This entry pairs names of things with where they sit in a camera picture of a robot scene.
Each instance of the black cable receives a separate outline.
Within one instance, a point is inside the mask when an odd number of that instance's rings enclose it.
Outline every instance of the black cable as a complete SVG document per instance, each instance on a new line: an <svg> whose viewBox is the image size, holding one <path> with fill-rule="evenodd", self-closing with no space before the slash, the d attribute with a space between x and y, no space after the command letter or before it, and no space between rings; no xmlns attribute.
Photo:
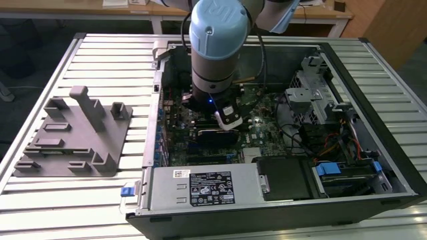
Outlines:
<svg viewBox="0 0 427 240"><path fill-rule="evenodd" d="M279 128L279 131L282 131L282 133L293 140L298 143L298 145L302 147L302 149L305 149L307 155L311 155L311 156L318 156L314 151L302 143L302 141L299 141L294 136L291 136L286 131L283 131L283 127L285 126L293 126L294 128L299 128L301 126L298 126L297 124L285 124L285 125L279 125L279 119L278 119L278 109L279 109L279 104L281 104L281 99L285 97L285 92L282 93L279 99L278 99L278 105L275 107L275 123L276 123L276 126Z"/></svg>
<svg viewBox="0 0 427 240"><path fill-rule="evenodd" d="M187 53L191 53L191 49L188 48L186 40L184 40L184 25L186 25L186 22L187 22L191 15L192 15L192 12L188 12L187 16L184 17L184 20L180 23L180 42L186 48Z"/></svg>
<svg viewBox="0 0 427 240"><path fill-rule="evenodd" d="M263 74L263 88L264 88L264 93L266 93L266 88L267 88L267 53L266 53L266 45L264 45L263 37L260 35L260 31L259 31L259 27L258 27L256 23L254 24L254 30L255 30L258 40L259 40L260 55L262 55L260 68L259 68L259 71L258 71L255 78L258 79L262 76L262 73L264 73Z"/></svg>
<svg viewBox="0 0 427 240"><path fill-rule="evenodd" d="M305 24L307 23L307 13L306 13L306 7L305 5L302 5L301 3L298 4L302 6L302 8L305 9Z"/></svg>
<svg viewBox="0 0 427 240"><path fill-rule="evenodd" d="M262 91L256 101L251 105L246 105L242 107L240 112L242 112L243 118L247 117L247 115L250 114L252 109L256 107L256 105L263 100L263 98L266 96L266 89L267 89L267 71L268 71L268 69L267 69L267 52L266 52L266 45L264 45L263 37L260 35L260 31L259 31L259 27L258 27L256 23L254 24L254 31L258 36L259 46L260 46L260 54L262 54L260 68L259 68L259 72L255 76L255 79L258 79L263 74L263 91Z"/></svg>

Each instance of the red wire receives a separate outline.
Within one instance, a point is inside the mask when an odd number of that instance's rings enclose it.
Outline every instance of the red wire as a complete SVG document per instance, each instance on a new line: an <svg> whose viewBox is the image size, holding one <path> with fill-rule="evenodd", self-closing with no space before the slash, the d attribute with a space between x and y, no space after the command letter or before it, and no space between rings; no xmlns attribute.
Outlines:
<svg viewBox="0 0 427 240"><path fill-rule="evenodd" d="M326 136L326 139L325 139L325 148L327 147L327 145L329 145L329 139L330 139L330 137L333 137L333 136L337 136L337 135L339 135L338 133L331 133L330 135L327 135Z"/></svg>
<svg viewBox="0 0 427 240"><path fill-rule="evenodd" d="M354 138L350 138L350 139L354 141L354 143L357 145L357 148L358 148L358 159L361 160L362 159L362 157L361 157L361 151L362 151L361 144Z"/></svg>

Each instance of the warning label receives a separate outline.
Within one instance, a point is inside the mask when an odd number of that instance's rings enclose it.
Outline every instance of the warning label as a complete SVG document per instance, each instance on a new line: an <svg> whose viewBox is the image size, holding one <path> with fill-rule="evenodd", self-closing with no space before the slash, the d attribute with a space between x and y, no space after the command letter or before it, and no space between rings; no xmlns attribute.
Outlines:
<svg viewBox="0 0 427 240"><path fill-rule="evenodd" d="M232 172L190 174L190 204L194 207L234 204L235 190Z"/></svg>

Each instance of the aluminum profile table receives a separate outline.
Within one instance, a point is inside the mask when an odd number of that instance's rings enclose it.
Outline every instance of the aluminum profile table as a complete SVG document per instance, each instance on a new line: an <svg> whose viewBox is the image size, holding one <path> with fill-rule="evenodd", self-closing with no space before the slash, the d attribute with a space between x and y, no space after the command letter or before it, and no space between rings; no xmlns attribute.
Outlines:
<svg viewBox="0 0 427 240"><path fill-rule="evenodd" d="M127 223L120 209L120 188L142 177L151 92L156 70L156 41L180 41L175 35L82 34L72 40L52 78L30 113L0 164L0 238L44 239L144 239ZM371 44L359 39L264 37L274 42L329 42L345 63L367 99L373 103L417 169L427 179L427 108L391 69ZM90 96L103 105L124 102L134 107L119 169L114 177L64 178L11 176L14 165L35 136L47 113L51 97L68 97L74 85L86 85ZM343 90L338 87L343 99ZM127 198L126 207L136 207ZM203 239L426 239L427 206L387 211L361 223L299 228Z"/></svg>

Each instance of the floor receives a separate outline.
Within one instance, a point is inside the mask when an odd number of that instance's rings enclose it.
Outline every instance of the floor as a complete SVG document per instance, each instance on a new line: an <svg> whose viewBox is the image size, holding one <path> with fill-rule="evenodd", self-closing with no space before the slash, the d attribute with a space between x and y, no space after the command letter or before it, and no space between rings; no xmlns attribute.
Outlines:
<svg viewBox="0 0 427 240"><path fill-rule="evenodd" d="M11 88L11 92L16 96L15 101L0 101L0 116L3 116L0 118L0 159L10 148L7 142L12 142L15 139L75 33L152 34L151 23L148 21L68 20L63 28L59 27L55 20L38 19L34 20L34 23L44 43L42 48L28 51L36 66L36 72L26 78L12 79L0 71L0 81L7 87L38 87ZM166 22L163 27L166 28L166 34L180 33L179 22ZM6 41L8 41L8 36L0 29L0 46ZM423 44L398 73L425 103L427 103L427 95L423 94L427 92L426 65L427 44Z"/></svg>

